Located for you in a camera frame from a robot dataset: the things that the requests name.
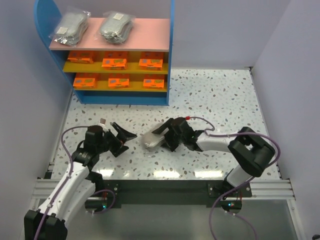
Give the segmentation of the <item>silver sponge pack top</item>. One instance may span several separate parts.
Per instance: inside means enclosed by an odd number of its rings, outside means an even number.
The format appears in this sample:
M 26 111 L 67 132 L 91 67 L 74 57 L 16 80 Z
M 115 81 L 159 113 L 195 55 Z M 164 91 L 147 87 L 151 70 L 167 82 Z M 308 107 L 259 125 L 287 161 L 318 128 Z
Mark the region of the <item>silver sponge pack top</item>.
M 154 130 L 155 128 L 146 132 L 141 139 L 141 145 L 149 151 L 161 147 L 165 143 L 165 133 L 168 132 L 168 129 L 166 129 L 161 134 L 154 134 Z

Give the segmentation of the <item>silver sponge pack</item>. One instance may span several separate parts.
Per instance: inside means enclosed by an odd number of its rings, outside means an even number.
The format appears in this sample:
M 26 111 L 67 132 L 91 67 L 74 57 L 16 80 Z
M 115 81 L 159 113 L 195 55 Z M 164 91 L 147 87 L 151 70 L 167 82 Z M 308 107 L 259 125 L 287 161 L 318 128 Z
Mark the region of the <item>silver sponge pack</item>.
M 75 47 L 82 40 L 89 27 L 91 13 L 87 11 L 67 11 L 51 34 L 51 39 L 65 46 Z
M 165 143 L 165 133 L 168 132 L 168 129 L 166 129 L 161 134 L 154 134 L 154 130 L 155 128 L 146 132 L 141 139 L 141 145 L 149 151 L 161 147 Z
M 94 35 L 94 39 L 112 45 L 122 45 L 128 40 L 134 27 L 135 19 L 134 15 L 123 12 L 105 12 L 103 20 Z

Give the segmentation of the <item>orange sponge box hidden lowest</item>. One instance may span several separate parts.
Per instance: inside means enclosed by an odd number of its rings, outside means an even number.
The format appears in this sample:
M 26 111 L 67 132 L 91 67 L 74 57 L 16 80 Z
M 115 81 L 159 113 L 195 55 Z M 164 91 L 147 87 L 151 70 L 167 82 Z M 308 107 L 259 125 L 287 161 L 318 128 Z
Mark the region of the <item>orange sponge box hidden lowest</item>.
M 140 55 L 138 66 L 143 70 L 161 71 L 164 64 L 163 52 L 144 51 Z

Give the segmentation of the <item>orange sponge box bottom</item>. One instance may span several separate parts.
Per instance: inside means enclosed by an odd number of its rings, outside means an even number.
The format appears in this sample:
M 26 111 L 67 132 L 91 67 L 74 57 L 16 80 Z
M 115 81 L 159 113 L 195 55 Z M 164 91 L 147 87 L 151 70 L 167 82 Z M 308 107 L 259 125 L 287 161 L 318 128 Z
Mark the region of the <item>orange sponge box bottom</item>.
M 126 70 L 128 55 L 127 51 L 105 51 L 101 66 L 106 70 Z

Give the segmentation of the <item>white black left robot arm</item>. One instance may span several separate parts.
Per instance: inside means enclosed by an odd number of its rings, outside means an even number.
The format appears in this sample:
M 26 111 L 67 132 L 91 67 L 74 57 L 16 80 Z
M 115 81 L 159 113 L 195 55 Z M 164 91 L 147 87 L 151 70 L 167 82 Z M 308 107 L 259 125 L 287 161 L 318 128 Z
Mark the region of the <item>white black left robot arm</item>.
M 117 123 L 111 123 L 116 130 L 114 135 L 105 125 L 86 126 L 84 140 L 74 153 L 66 152 L 69 163 L 67 169 L 46 200 L 24 216 L 24 238 L 26 240 L 65 240 L 68 226 L 87 199 L 107 192 L 111 199 L 116 194 L 105 188 L 103 176 L 93 168 L 106 152 L 116 158 L 126 150 L 126 142 L 137 137 Z

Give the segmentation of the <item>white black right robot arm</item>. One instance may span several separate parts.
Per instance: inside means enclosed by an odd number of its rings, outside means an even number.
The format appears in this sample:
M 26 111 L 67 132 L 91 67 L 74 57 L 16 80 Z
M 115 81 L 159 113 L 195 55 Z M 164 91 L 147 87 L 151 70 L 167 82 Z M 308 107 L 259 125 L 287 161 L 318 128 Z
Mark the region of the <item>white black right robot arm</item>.
M 269 166 L 276 154 L 267 137 L 243 127 L 231 134 L 212 134 L 210 129 L 194 130 L 188 124 L 188 117 L 170 118 L 159 127 L 151 130 L 147 148 L 163 146 L 175 151 L 183 144 L 190 151 L 216 151 L 230 153 L 238 165 L 227 174 L 217 191 L 224 194 L 242 186 L 251 178 L 258 178 Z

